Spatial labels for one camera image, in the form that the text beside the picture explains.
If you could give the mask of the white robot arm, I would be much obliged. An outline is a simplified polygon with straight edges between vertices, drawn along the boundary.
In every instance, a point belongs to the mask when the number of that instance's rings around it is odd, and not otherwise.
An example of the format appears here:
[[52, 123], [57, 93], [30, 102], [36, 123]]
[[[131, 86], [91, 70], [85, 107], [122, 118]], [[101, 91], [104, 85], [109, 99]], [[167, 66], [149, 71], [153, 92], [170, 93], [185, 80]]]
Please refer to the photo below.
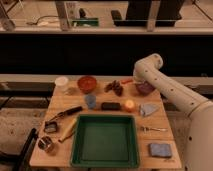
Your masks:
[[213, 101], [161, 73], [162, 57], [151, 54], [134, 64], [133, 79], [147, 81], [191, 119], [186, 171], [213, 171]]

